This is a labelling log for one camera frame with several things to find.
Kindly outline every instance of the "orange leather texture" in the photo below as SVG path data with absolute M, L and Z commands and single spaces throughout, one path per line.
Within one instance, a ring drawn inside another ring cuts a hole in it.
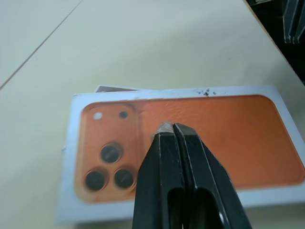
M 128 113 L 126 119 L 119 118 L 121 111 Z M 96 112 L 103 113 L 100 120 L 92 118 Z M 87 106 L 81 116 L 75 180 L 79 196 L 89 202 L 134 198 L 134 186 L 119 189 L 113 183 L 113 174 L 120 167 L 132 168 L 136 174 L 153 134 L 164 122 L 194 128 L 239 190 L 295 185 L 305 178 L 304 166 L 281 117 L 266 97 L 96 103 Z M 123 148 L 121 158 L 111 165 L 99 157 L 101 148 L 108 142 L 119 143 Z M 107 171 L 109 178 L 102 190 L 92 193 L 84 188 L 83 180 L 94 167 Z

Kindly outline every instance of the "camera lens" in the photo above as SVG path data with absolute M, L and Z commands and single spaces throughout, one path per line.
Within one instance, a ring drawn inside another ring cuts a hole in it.
M 87 174 L 85 184 L 91 191 L 99 191 L 105 185 L 105 176 L 101 171 L 91 171 Z
M 129 188 L 133 185 L 133 174 L 128 169 L 120 169 L 114 175 L 114 182 L 120 188 Z
M 128 113 L 126 111 L 122 111 L 119 113 L 120 118 L 127 118 Z
M 120 150 L 113 145 L 104 146 L 101 150 L 101 158 L 107 163 L 116 162 L 120 157 Z

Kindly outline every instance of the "table surface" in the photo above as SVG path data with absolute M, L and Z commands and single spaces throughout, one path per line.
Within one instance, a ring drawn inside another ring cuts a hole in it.
M 55 224 L 71 98 L 99 84 L 275 85 L 305 139 L 305 87 L 242 0 L 38 2 L 0 3 L 18 15 L 1 25 L 1 83 L 17 70 L 0 90 L 1 228 L 131 228 Z M 253 228 L 305 224 L 305 205 L 247 214 Z

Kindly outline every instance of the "orange phone back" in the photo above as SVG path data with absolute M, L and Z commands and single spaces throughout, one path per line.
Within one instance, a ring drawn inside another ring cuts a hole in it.
M 102 118 L 95 120 L 98 112 Z M 237 189 L 295 185 L 305 178 L 303 164 L 281 117 L 266 97 L 121 101 L 91 104 L 82 112 L 75 181 L 79 196 L 90 202 L 134 198 L 136 171 L 154 132 L 164 122 L 194 128 Z M 120 151 L 120 158 L 110 164 L 101 159 L 101 150 L 109 143 Z M 106 174 L 107 184 L 98 191 L 88 190 L 86 176 L 96 168 Z M 126 172 L 127 178 L 133 176 L 130 187 L 122 188 L 115 177 L 120 168 L 131 171 Z

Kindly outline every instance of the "phone box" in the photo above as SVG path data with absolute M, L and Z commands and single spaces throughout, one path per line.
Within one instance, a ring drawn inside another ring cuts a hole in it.
M 131 219 L 137 171 L 164 122 L 196 130 L 245 208 L 305 202 L 305 144 L 274 87 L 76 94 L 58 221 Z

